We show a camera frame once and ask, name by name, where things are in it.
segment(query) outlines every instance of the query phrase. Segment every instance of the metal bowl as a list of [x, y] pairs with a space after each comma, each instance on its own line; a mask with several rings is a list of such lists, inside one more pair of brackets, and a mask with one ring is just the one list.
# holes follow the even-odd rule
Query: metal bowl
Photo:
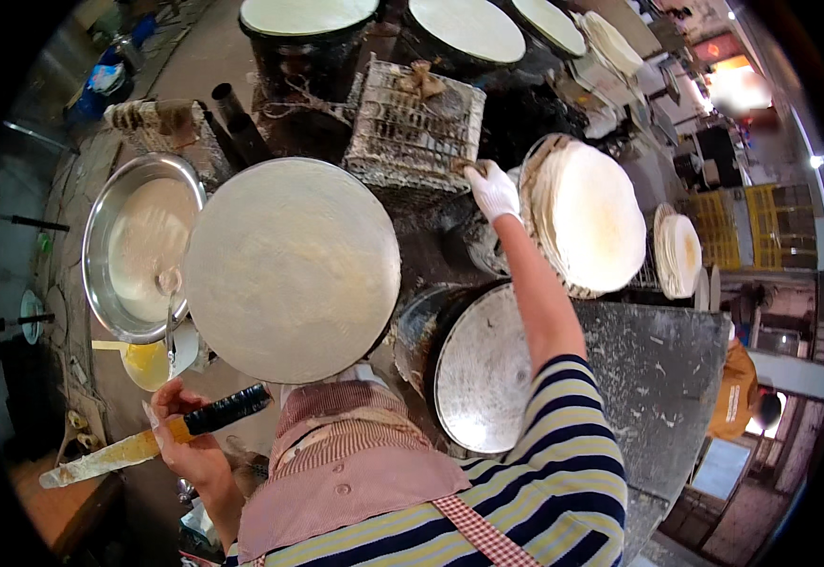
[[[174, 179], [185, 183], [198, 210], [204, 208], [207, 194], [191, 165], [171, 153], [148, 153], [119, 168], [106, 181], [93, 203], [84, 230], [81, 270], [84, 293], [94, 315], [118, 340], [132, 345], [148, 345], [163, 339], [166, 321], [145, 321], [134, 317], [122, 306], [110, 280], [109, 242], [112, 226], [125, 201], [144, 183], [156, 179]], [[175, 321], [188, 314], [188, 301], [175, 310]]]

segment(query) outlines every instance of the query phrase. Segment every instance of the striped shirt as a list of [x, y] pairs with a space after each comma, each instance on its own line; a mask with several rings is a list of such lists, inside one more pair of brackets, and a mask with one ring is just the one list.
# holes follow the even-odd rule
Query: striped shirt
[[[565, 355], [542, 367], [532, 384], [524, 424], [519, 442], [502, 461], [459, 462], [472, 488], [458, 496], [542, 565], [619, 563], [626, 521], [625, 471], [584, 360]], [[236, 547], [234, 543], [230, 555], [237, 555]], [[351, 564], [490, 561], [430, 504], [374, 516], [273, 550], [266, 560], [268, 567]]]

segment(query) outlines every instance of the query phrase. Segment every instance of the checkered apron strap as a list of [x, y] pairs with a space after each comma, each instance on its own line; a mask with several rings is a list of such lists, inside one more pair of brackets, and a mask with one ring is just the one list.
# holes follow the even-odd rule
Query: checkered apron strap
[[459, 496], [444, 496], [431, 502], [452, 522], [475, 549], [497, 567], [541, 567], [528, 551], [466, 505]]

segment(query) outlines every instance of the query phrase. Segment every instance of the white glove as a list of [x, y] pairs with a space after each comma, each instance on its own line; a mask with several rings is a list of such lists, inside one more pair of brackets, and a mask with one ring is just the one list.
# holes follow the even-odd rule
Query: white glove
[[472, 184], [474, 201], [485, 213], [488, 222], [494, 224], [494, 221], [504, 214], [511, 214], [522, 222], [519, 216], [519, 190], [499, 165], [487, 161], [487, 179], [474, 167], [466, 167], [465, 178]]

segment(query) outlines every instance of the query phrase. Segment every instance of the worker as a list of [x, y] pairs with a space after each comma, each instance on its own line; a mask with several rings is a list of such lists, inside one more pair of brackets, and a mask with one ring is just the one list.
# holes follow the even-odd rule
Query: worker
[[782, 411], [778, 395], [758, 384], [755, 365], [735, 334], [732, 326], [724, 377], [708, 425], [709, 437], [725, 440], [743, 435], [749, 419], [754, 419], [762, 429], [770, 429], [781, 420]]
[[356, 367], [360, 379], [291, 390], [269, 480], [246, 504], [213, 437], [173, 441], [168, 420], [208, 402], [176, 378], [148, 414], [163, 460], [197, 488], [227, 565], [621, 561], [622, 455], [572, 303], [522, 226], [510, 178], [493, 162], [487, 178], [473, 168], [465, 175], [509, 260], [531, 357], [531, 400], [515, 448], [501, 459], [438, 452], [402, 401]]

